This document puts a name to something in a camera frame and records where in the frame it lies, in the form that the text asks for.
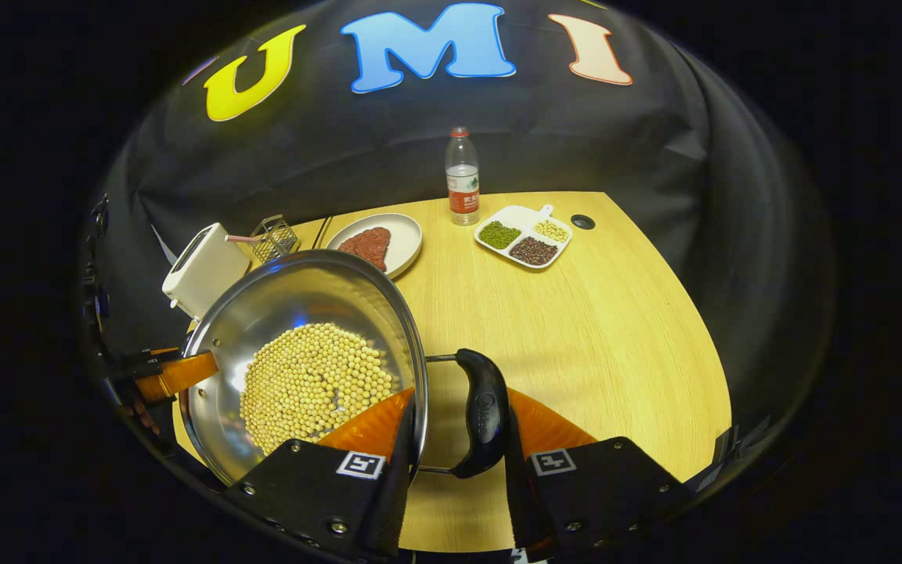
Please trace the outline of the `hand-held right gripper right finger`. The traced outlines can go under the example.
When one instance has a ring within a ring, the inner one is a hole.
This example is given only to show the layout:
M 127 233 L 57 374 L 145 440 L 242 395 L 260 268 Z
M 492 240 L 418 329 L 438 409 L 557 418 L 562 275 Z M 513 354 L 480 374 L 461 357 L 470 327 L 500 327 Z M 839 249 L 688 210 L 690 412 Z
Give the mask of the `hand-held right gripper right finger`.
M 540 401 L 507 394 L 507 503 L 530 559 L 591 560 L 666 528 L 691 499 L 632 439 L 594 438 Z

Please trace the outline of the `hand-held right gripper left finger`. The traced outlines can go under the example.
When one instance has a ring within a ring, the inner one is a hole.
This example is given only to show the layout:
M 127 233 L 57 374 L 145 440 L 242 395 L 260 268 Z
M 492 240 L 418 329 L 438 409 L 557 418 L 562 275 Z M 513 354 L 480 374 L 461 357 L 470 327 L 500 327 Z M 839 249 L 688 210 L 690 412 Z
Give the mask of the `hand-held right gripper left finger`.
M 414 414 L 414 390 L 389 396 L 319 442 L 282 443 L 223 496 L 332 558 L 393 560 L 410 486 Z

